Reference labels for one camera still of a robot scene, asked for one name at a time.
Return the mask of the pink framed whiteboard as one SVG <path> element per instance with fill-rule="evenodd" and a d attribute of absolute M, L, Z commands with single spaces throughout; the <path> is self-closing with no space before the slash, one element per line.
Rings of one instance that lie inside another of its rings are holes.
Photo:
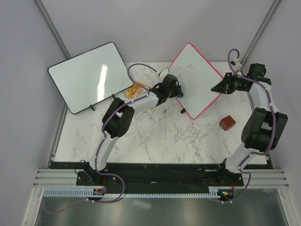
<path fill-rule="evenodd" d="M 191 43 L 170 64 L 169 73 L 177 77 L 183 93 L 177 100 L 193 120 L 221 96 L 211 89 L 223 76 Z"/>

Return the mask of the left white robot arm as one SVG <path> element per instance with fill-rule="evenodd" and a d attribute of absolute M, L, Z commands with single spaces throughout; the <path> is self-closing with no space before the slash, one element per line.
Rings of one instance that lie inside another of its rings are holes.
<path fill-rule="evenodd" d="M 110 175 L 103 171 L 109 155 L 118 139 L 128 132 L 136 113 L 157 107 L 169 98 L 182 96 L 182 88 L 177 77 L 167 74 L 162 82 L 146 90 L 144 96 L 129 101 L 114 97 L 102 119 L 103 135 L 100 144 L 92 158 L 86 163 L 84 170 L 78 172 L 76 185 L 89 186 L 90 183 L 99 185 L 103 181 L 103 177 Z"/>

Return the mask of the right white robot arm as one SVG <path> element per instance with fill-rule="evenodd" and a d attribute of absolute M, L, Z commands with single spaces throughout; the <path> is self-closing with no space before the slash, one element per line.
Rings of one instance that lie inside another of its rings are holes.
<path fill-rule="evenodd" d="M 251 64 L 246 76 L 226 73 L 211 90 L 221 94 L 234 91 L 249 93 L 254 110 L 243 128 L 241 145 L 229 158 L 218 165 L 216 182 L 240 184 L 244 167 L 255 157 L 273 150 L 282 135 L 288 116 L 281 113 L 271 95 L 271 81 L 265 77 L 263 64 Z"/>

